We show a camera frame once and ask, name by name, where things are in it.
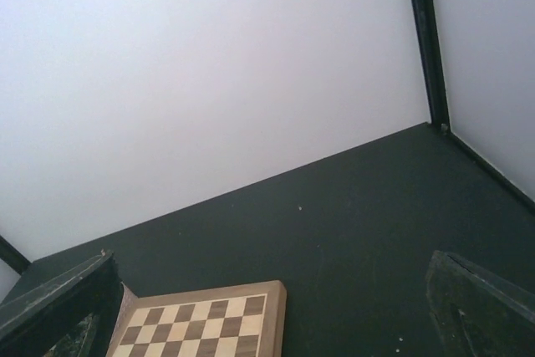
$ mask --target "wooden chessboard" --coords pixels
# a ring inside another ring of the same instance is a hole
[[[279,357],[279,281],[138,298],[108,357]]]

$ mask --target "white backdrop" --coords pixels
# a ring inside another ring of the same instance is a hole
[[[1,2],[0,232],[30,259],[428,119],[410,0]]]
[[[535,1],[434,1],[453,132],[535,199]]]
[[[20,275],[0,259],[0,302],[8,295]]]

